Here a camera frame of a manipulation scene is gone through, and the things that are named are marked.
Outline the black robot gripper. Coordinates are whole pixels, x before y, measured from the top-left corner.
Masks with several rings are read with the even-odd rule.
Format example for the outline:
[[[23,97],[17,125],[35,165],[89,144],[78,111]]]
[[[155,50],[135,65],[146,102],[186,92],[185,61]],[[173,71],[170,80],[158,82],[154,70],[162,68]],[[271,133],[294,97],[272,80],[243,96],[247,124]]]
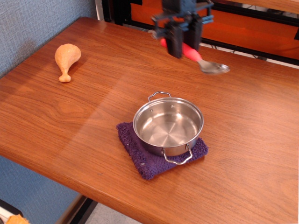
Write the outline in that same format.
[[[153,38],[166,37],[168,53],[175,57],[182,57],[183,31],[184,43],[198,51],[201,43],[203,24],[213,22],[211,14],[214,3],[210,0],[163,0],[163,12],[152,16],[155,24],[152,30]],[[178,23],[168,23],[167,27],[160,28],[158,23],[162,20],[168,22],[182,19]]]

